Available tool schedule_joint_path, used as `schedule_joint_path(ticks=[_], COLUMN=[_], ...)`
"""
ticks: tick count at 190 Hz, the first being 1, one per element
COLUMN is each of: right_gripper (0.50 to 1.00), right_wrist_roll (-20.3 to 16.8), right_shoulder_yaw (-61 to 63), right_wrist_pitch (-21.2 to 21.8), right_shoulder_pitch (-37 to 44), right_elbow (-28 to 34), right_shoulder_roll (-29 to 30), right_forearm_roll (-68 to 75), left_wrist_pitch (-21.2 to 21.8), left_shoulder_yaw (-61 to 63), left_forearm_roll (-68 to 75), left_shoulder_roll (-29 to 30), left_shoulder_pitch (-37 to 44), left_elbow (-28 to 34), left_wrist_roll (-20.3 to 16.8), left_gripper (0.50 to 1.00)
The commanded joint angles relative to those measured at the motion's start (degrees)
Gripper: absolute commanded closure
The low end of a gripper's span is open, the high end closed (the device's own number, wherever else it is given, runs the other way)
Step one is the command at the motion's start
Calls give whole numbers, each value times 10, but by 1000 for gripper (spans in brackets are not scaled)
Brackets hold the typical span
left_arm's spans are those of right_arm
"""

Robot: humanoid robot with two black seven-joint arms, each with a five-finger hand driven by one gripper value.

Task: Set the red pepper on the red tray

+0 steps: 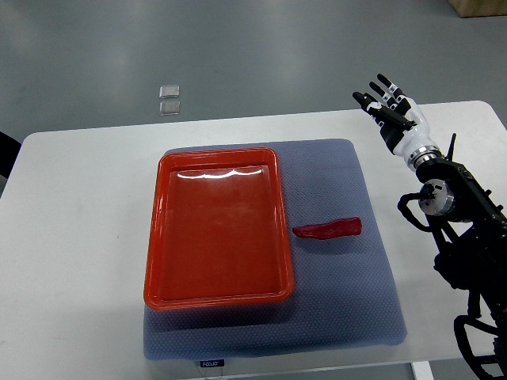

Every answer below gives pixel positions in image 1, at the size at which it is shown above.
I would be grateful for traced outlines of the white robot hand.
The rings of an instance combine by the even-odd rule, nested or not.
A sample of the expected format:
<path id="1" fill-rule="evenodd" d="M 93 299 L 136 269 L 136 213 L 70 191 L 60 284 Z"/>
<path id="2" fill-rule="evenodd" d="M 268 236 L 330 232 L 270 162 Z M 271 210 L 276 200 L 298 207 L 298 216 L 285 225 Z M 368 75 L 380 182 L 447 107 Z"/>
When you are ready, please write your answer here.
<path id="1" fill-rule="evenodd" d="M 429 137 L 429 123 L 415 101 L 404 97 L 404 92 L 383 74 L 377 74 L 377 79 L 388 90 L 375 82 L 369 82 L 369 87 L 386 106 L 368 93 L 355 91 L 352 96 L 380 126 L 380 134 L 388 150 L 402 158 L 411 170 L 415 170 L 424 160 L 440 157 L 440 148 Z"/>

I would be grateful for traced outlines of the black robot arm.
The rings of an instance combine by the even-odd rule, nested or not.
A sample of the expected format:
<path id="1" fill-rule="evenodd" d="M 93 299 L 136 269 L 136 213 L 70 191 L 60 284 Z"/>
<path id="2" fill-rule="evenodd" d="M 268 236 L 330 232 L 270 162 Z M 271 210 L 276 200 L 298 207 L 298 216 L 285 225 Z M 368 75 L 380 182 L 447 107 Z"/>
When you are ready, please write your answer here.
<path id="1" fill-rule="evenodd" d="M 353 99 L 378 125 L 387 149 L 403 159 L 422 187 L 400 197 L 398 210 L 438 248 L 435 270 L 467 291 L 467 312 L 453 322 L 459 351 L 479 379 L 486 365 L 506 371 L 506 217 L 472 173 L 431 140 L 415 101 L 383 74 Z"/>

